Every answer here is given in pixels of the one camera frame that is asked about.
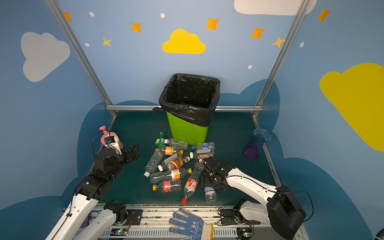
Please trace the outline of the orange label bottle orange cap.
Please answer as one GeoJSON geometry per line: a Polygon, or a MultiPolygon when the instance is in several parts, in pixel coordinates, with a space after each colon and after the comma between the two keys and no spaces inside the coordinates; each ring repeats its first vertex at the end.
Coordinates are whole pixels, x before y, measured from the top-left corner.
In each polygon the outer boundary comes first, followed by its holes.
{"type": "Polygon", "coordinates": [[[181,150],[177,147],[170,147],[170,146],[160,146],[158,147],[158,150],[160,151],[160,153],[167,156],[171,156],[174,154],[182,156],[184,153],[184,150],[181,150]]]}

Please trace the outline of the Pepsi bottle blue cap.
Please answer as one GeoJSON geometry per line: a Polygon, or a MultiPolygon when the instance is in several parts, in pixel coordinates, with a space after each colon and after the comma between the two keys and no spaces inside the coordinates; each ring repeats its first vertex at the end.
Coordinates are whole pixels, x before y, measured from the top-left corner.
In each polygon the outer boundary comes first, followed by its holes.
{"type": "Polygon", "coordinates": [[[218,198],[215,189],[212,187],[205,187],[204,193],[205,193],[205,199],[206,199],[207,203],[213,203],[218,198]]]}

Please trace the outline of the clear bottle orange label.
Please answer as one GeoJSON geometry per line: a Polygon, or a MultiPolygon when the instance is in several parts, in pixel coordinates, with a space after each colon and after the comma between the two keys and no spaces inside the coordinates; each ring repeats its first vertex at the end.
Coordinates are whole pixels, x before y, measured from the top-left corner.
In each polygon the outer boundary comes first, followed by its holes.
{"type": "Polygon", "coordinates": [[[172,171],[168,170],[166,172],[153,173],[153,174],[150,174],[149,178],[152,184],[158,184],[162,181],[180,180],[191,173],[192,173],[191,168],[189,169],[179,168],[172,171]]]}

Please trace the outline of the flat clear bottle white label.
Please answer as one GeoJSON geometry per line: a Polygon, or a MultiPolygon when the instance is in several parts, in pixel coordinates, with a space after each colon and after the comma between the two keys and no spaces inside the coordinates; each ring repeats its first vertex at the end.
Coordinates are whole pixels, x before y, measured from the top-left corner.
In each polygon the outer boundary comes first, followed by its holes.
{"type": "Polygon", "coordinates": [[[176,153],[176,154],[173,154],[171,155],[170,157],[166,158],[164,161],[162,161],[159,165],[158,165],[158,169],[160,172],[163,172],[163,171],[166,171],[168,170],[169,168],[167,167],[167,164],[172,161],[172,160],[175,160],[177,158],[179,158],[181,155],[179,153],[176,153]]]}

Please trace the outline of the clear bottle white cap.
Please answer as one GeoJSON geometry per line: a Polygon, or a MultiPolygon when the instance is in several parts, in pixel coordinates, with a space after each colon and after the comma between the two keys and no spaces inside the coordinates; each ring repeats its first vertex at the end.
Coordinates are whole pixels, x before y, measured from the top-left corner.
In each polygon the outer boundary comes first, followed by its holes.
{"type": "Polygon", "coordinates": [[[177,139],[174,139],[174,138],[171,138],[171,139],[165,139],[165,144],[170,146],[170,147],[176,147],[180,150],[187,150],[188,147],[189,147],[189,143],[186,142],[186,141],[182,141],[182,140],[177,140],[177,139]]]}

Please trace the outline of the tall bottle red cap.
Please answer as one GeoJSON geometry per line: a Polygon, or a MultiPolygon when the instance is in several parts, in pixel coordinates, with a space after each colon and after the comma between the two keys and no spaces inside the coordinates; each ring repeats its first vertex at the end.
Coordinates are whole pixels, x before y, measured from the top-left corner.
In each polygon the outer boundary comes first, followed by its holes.
{"type": "Polygon", "coordinates": [[[204,166],[197,162],[184,187],[184,196],[181,200],[182,205],[187,205],[189,198],[194,195],[203,170],[204,166]]]}

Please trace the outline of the aluminium back rail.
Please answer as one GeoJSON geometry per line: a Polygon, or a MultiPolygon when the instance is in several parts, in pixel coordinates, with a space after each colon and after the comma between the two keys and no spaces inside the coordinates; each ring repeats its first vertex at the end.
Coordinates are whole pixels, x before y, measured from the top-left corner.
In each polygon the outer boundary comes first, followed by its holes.
{"type": "MultiPolygon", "coordinates": [[[[106,105],[106,110],[110,112],[163,111],[161,106],[151,105],[106,105]]],[[[262,110],[262,106],[217,106],[215,109],[216,112],[261,112],[262,110]]]]}

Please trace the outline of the purple ribbed vase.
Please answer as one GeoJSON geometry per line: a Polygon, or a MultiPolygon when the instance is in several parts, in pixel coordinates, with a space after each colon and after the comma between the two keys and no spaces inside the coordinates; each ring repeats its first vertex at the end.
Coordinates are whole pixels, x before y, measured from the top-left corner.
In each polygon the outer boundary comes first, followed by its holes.
{"type": "Polygon", "coordinates": [[[271,140],[270,133],[265,129],[255,129],[252,140],[244,148],[244,156],[248,160],[256,160],[262,153],[265,143],[271,140]]]}

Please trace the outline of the clear bottle grey label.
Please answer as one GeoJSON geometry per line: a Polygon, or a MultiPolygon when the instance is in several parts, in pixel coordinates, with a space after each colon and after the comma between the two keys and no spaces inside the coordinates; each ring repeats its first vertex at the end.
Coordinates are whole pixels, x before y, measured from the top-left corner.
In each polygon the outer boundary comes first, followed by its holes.
{"type": "Polygon", "coordinates": [[[206,159],[214,156],[215,151],[213,149],[201,149],[195,150],[194,152],[190,152],[190,158],[196,160],[206,159]]]}

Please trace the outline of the Pocari Sweat bottle blue label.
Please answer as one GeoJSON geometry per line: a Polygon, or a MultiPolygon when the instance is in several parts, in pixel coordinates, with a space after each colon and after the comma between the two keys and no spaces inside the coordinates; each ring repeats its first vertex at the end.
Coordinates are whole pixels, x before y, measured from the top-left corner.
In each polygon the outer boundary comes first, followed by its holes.
{"type": "Polygon", "coordinates": [[[163,154],[160,149],[155,149],[153,155],[146,164],[144,176],[148,178],[150,174],[154,173],[162,159],[163,154]]]}

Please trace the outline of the aluminium post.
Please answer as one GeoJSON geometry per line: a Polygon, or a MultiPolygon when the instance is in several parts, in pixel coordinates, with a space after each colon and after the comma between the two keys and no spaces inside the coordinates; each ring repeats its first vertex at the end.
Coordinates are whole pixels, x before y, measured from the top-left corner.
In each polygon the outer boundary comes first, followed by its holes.
{"type": "Polygon", "coordinates": [[[264,87],[258,97],[258,100],[257,100],[257,103],[256,103],[256,107],[257,110],[253,111],[252,112],[252,118],[253,120],[256,120],[257,118],[257,115],[259,112],[261,112],[263,110],[263,104],[267,98],[267,95],[279,73],[279,70],[281,68],[281,66],[283,65],[283,62],[288,54],[288,51],[306,17],[306,11],[307,9],[309,8],[310,6],[310,2],[309,0],[304,0],[301,2],[301,4],[299,5],[299,8],[298,8],[298,11],[293,19],[293,22],[288,30],[288,33],[286,35],[286,38],[285,38],[285,41],[283,42],[283,46],[280,47],[280,50],[279,50],[279,53],[278,53],[278,56],[275,60],[275,63],[273,65],[273,68],[267,78],[267,81],[266,83],[264,84],[264,87]]]}
{"type": "Polygon", "coordinates": [[[84,69],[86,70],[87,74],[89,75],[91,81],[93,82],[94,86],[96,87],[98,93],[100,94],[101,98],[103,99],[106,106],[112,105],[112,101],[110,97],[107,94],[107,91],[105,90],[100,78],[98,77],[95,69],[93,68],[90,60],[86,56],[85,51],[83,50],[81,43],[79,42],[76,34],[74,33],[73,29],[70,26],[69,21],[66,19],[64,12],[62,11],[62,8],[58,1],[53,0],[45,0],[47,6],[49,7],[51,13],[55,17],[57,23],[61,27],[63,33],[69,40],[71,46],[73,47],[76,55],[78,56],[80,62],[82,63],[84,69]]]}

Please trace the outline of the blue dotted work glove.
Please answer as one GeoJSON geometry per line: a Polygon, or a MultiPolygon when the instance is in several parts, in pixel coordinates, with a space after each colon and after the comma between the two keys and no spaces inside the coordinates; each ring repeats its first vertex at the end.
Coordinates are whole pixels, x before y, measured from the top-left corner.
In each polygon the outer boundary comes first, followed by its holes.
{"type": "Polygon", "coordinates": [[[185,240],[213,239],[213,225],[206,224],[201,217],[185,208],[180,207],[176,212],[173,212],[173,217],[169,219],[169,223],[171,224],[169,232],[184,236],[185,240]]]}

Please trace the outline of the Coke bottle yellow cap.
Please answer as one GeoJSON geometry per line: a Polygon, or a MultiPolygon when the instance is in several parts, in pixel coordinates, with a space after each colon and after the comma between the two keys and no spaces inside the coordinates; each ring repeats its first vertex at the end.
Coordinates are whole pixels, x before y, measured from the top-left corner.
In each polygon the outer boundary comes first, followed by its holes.
{"type": "Polygon", "coordinates": [[[163,193],[178,192],[182,190],[181,180],[166,180],[157,185],[153,185],[153,191],[161,191],[163,193]]]}

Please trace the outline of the green bin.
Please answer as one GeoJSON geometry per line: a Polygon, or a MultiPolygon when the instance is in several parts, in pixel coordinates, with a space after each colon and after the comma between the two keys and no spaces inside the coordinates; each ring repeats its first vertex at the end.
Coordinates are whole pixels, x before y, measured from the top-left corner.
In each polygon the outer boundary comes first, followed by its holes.
{"type": "Polygon", "coordinates": [[[200,127],[167,112],[172,136],[174,139],[183,140],[190,145],[196,145],[206,141],[208,127],[200,127]]]}

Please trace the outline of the right aluminium post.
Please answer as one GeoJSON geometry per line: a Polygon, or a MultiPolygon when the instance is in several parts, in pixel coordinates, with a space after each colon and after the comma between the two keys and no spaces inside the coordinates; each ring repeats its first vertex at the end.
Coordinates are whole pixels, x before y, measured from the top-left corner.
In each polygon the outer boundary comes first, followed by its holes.
{"type": "Polygon", "coordinates": [[[288,30],[288,33],[286,35],[286,38],[285,38],[285,41],[283,42],[283,46],[280,47],[280,50],[279,50],[279,53],[278,53],[278,56],[275,60],[275,63],[273,65],[273,68],[267,78],[267,81],[266,83],[264,84],[264,87],[258,97],[258,100],[257,100],[257,103],[256,103],[256,107],[257,110],[253,111],[252,112],[252,118],[253,120],[256,120],[257,118],[257,115],[259,112],[261,112],[263,110],[263,104],[267,98],[267,95],[279,73],[279,70],[281,68],[281,66],[283,65],[283,62],[288,54],[288,51],[306,17],[306,11],[307,9],[309,8],[310,6],[310,2],[309,0],[304,0],[301,2],[301,4],[299,5],[299,8],[298,8],[298,11],[293,19],[293,22],[288,30]]]}

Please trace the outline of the black bin liner bag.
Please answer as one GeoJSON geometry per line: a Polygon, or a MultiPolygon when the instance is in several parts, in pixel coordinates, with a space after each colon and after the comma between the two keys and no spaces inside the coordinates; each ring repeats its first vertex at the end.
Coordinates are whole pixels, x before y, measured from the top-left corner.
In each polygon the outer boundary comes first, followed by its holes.
{"type": "Polygon", "coordinates": [[[220,99],[216,78],[174,74],[159,97],[159,107],[152,111],[167,112],[188,123],[208,127],[220,99]]]}

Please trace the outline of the crushed green bottle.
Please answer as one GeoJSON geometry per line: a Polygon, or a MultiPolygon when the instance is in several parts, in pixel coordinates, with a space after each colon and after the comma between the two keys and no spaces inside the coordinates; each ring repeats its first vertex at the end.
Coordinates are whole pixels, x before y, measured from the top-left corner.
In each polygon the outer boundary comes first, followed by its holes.
{"type": "Polygon", "coordinates": [[[168,138],[168,135],[165,131],[160,131],[158,137],[155,140],[155,146],[157,148],[165,145],[165,139],[168,138]]]}

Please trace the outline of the left aluminium post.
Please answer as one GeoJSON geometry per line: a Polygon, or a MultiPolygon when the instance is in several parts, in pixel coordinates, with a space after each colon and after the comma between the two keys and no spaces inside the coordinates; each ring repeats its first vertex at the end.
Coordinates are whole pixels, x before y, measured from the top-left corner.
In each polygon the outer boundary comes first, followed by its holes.
{"type": "Polygon", "coordinates": [[[82,63],[84,69],[86,70],[87,74],[89,75],[91,81],[93,82],[94,86],[96,87],[98,93],[100,94],[101,98],[103,99],[106,106],[112,105],[112,101],[110,97],[107,94],[107,91],[105,90],[100,78],[98,77],[95,69],[93,68],[90,60],[86,56],[85,51],[83,50],[81,43],[79,42],[76,34],[74,33],[73,29],[70,26],[69,21],[66,19],[64,12],[62,11],[62,8],[58,1],[53,0],[45,0],[47,6],[49,7],[51,13],[55,17],[57,23],[61,27],[63,33],[69,40],[71,46],[73,47],[76,55],[78,56],[80,62],[82,63]]]}

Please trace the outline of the brown tea bottle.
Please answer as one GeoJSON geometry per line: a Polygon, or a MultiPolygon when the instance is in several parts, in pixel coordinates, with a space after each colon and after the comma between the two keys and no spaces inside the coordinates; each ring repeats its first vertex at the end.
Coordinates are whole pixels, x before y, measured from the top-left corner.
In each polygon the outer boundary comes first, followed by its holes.
{"type": "Polygon", "coordinates": [[[181,168],[184,164],[188,163],[191,160],[190,157],[181,157],[174,160],[169,161],[166,166],[168,170],[173,171],[181,168]]]}

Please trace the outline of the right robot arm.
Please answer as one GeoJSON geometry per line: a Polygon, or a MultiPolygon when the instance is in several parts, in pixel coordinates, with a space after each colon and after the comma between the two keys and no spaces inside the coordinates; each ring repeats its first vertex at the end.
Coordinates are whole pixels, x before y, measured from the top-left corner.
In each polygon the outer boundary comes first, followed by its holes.
{"type": "Polygon", "coordinates": [[[257,203],[244,201],[238,212],[247,221],[271,226],[286,240],[292,240],[307,214],[294,193],[286,186],[263,183],[229,164],[221,165],[213,157],[199,159],[208,172],[205,182],[215,189],[229,186],[238,189],[257,203]]]}

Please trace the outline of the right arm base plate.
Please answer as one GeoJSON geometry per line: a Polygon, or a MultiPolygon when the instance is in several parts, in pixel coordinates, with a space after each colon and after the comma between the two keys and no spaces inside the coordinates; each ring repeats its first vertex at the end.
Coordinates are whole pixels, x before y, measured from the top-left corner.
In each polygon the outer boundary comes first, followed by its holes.
{"type": "Polygon", "coordinates": [[[246,220],[236,209],[219,208],[218,215],[220,217],[218,226],[253,225],[253,221],[246,220]]]}

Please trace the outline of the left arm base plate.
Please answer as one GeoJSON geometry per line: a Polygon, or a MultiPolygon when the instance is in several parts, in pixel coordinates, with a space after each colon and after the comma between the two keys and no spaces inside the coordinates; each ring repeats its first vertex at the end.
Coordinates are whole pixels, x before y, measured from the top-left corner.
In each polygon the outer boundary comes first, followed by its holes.
{"type": "Polygon", "coordinates": [[[126,222],[125,226],[139,226],[143,215],[143,210],[140,209],[126,209],[126,222]]]}

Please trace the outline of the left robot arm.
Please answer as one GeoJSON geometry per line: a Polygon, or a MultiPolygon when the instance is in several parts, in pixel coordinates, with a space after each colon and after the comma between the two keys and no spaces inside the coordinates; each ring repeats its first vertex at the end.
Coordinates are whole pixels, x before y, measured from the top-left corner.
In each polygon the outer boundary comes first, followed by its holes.
{"type": "Polygon", "coordinates": [[[86,218],[113,185],[124,166],[140,158],[140,145],[116,153],[115,149],[102,149],[94,156],[93,170],[76,187],[72,200],[62,217],[46,237],[47,240],[97,240],[111,226],[132,223],[126,205],[111,200],[95,220],[77,235],[86,218]]]}

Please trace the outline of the pink watering can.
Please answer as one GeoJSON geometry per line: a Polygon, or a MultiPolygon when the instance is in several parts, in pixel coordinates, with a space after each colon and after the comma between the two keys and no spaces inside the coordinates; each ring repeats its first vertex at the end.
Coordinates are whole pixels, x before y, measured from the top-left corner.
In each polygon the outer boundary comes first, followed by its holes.
{"type": "Polygon", "coordinates": [[[99,128],[101,132],[103,132],[103,135],[101,137],[101,143],[106,148],[113,148],[118,151],[122,150],[124,148],[123,143],[120,141],[118,135],[114,132],[108,131],[106,126],[101,126],[99,128]]]}

